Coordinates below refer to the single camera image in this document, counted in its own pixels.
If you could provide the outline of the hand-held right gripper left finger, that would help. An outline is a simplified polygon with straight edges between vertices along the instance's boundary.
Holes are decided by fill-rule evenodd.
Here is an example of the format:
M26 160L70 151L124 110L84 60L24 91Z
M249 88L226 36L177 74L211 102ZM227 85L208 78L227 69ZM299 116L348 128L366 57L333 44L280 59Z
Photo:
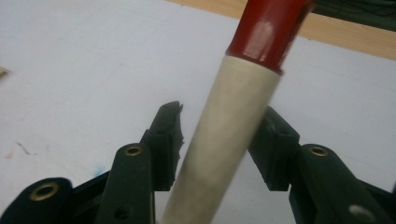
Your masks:
M184 144L180 124L182 108L179 101L162 105L141 139L151 153L155 191L169 191L176 180L179 151Z

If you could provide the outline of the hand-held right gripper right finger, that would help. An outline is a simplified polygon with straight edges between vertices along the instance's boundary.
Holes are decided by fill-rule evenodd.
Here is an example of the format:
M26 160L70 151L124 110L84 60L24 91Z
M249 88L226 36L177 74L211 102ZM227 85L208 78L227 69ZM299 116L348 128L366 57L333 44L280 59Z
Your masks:
M269 107L248 147L264 183L271 191L287 191L290 160L299 146L300 135Z

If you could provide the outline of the wooden table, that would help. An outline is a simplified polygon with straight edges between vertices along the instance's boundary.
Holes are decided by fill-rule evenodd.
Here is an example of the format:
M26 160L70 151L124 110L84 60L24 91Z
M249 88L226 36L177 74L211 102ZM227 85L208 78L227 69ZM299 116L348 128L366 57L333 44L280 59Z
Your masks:
M248 0L167 0L240 19ZM310 13L299 36L396 61L396 32Z

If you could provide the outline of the cream brush with red handle tip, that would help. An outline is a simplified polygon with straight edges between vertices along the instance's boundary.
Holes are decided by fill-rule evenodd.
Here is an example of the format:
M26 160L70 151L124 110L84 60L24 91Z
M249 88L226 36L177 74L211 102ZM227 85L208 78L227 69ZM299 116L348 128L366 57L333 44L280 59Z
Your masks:
M210 224L315 0L247 0L160 224Z

